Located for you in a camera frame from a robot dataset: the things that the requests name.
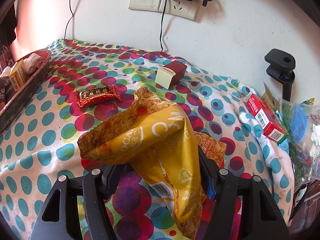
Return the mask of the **yellow snack bag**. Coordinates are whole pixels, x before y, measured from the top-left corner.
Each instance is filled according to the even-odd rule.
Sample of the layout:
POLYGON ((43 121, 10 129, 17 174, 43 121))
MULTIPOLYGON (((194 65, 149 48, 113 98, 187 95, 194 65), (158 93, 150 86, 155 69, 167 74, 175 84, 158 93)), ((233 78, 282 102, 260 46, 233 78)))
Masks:
POLYGON ((199 151, 221 165, 226 144, 194 131, 175 102, 161 100, 146 87, 131 106, 78 140, 82 158, 130 164, 164 199, 181 234, 195 238, 206 193, 201 186, 199 151))

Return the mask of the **yellow medicine box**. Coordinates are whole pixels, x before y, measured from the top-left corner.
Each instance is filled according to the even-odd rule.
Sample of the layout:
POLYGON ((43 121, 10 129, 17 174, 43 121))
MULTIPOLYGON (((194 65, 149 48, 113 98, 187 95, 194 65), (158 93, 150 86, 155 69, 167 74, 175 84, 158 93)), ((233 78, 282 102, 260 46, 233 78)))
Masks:
POLYGON ((20 60, 12 67, 9 74, 9 79, 14 91, 18 91, 25 84, 27 80, 27 72, 25 71, 25 62, 20 60))

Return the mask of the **white sock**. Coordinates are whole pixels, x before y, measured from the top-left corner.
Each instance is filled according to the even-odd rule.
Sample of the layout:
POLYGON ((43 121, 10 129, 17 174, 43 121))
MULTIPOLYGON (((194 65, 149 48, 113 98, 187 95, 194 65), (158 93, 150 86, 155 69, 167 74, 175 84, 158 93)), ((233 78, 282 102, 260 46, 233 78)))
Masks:
POLYGON ((5 67, 2 71, 0 77, 8 77, 11 72, 11 68, 9 66, 5 67))
POLYGON ((28 58, 24 59, 23 62, 25 72, 31 75, 39 69, 43 63, 43 59, 40 55, 32 53, 28 58))

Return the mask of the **brown snack bag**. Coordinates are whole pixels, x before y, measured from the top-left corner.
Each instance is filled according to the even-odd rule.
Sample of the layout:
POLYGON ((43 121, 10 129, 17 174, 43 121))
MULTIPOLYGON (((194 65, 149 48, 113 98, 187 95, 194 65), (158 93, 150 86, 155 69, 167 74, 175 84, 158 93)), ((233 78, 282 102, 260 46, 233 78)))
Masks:
POLYGON ((0 110, 4 108, 6 103, 13 97, 15 91, 9 77, 1 77, 0 84, 0 110))

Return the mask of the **red cigarette box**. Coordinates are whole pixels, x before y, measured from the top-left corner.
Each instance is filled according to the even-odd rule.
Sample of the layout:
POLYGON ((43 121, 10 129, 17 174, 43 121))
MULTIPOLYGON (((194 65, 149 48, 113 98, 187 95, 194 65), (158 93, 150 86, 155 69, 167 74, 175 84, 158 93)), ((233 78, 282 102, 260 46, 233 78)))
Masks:
POLYGON ((282 143, 286 139, 286 128, 264 100, 251 94, 247 100, 247 107, 262 127, 264 136, 276 143, 282 143))

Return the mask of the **red candy wrapper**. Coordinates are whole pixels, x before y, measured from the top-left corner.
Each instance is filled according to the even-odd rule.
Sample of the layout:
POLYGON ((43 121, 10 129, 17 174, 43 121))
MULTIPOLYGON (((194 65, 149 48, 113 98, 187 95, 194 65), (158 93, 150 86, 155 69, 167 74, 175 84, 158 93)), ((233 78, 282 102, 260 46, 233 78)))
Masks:
POLYGON ((115 84, 84 90, 81 92, 76 91, 76 103, 80 109, 111 100, 122 101, 121 94, 115 84))

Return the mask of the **polka dot bed sheet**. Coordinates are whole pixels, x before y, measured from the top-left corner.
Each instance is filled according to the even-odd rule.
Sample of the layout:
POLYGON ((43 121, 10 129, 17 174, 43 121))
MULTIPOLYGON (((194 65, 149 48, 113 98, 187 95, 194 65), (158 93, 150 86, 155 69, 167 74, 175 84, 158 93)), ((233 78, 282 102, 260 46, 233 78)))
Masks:
POLYGON ((259 175, 289 220, 294 176, 288 150, 265 137, 250 115, 251 87, 188 64, 180 83, 167 90, 155 83, 155 71, 175 61, 168 54, 72 40, 57 40, 48 49, 48 75, 1 133, 1 213, 19 239, 30 237, 59 176, 79 177, 97 167, 81 159, 80 135, 127 109, 142 86, 178 103, 195 131, 225 143, 225 168, 241 178, 259 175), (77 106, 76 91, 112 84, 122 101, 77 106))

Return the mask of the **small maroon white box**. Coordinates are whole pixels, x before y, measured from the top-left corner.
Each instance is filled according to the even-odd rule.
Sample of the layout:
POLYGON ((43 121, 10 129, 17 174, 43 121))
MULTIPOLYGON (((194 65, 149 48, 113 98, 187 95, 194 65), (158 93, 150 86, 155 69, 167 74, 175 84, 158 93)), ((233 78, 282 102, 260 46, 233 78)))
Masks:
POLYGON ((173 61, 157 70, 155 83, 165 89, 177 85, 184 77, 187 66, 180 61, 173 61))

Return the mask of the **clear bag with green items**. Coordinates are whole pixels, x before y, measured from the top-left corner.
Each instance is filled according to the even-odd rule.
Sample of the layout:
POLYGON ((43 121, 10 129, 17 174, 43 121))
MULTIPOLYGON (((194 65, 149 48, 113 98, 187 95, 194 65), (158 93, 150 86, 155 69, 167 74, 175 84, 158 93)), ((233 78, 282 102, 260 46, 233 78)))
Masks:
POLYGON ((276 99, 267 86, 261 98, 276 112, 287 130, 287 144, 295 176, 295 185, 300 186, 319 180, 319 105, 314 98, 302 103, 276 99))

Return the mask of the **round red tray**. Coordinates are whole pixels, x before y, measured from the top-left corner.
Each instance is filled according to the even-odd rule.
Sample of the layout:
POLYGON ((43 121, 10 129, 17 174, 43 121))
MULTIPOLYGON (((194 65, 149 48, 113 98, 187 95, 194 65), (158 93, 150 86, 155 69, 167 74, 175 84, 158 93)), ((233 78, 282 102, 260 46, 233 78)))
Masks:
POLYGON ((42 63, 34 74, 27 77, 26 82, 18 91, 11 93, 9 101, 1 109, 1 133, 20 113, 48 74, 51 52, 47 49, 40 49, 34 53, 41 57, 42 63))

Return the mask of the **black clamp mount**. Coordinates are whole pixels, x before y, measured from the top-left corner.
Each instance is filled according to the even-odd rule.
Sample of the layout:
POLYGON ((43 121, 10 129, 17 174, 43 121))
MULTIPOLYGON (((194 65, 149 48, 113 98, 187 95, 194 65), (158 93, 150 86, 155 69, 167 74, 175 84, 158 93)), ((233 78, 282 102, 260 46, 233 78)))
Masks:
POLYGON ((291 100, 292 85, 295 81, 295 58, 282 50, 273 48, 264 57, 269 63, 266 73, 283 86, 282 99, 291 100))

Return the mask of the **white wall socket plate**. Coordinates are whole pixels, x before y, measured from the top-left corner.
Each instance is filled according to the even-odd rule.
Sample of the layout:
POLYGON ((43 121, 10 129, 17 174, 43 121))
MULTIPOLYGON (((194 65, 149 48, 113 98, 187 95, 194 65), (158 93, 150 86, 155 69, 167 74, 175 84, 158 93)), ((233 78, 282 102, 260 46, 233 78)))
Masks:
POLYGON ((130 10, 163 12, 194 21, 202 0, 129 0, 130 10))

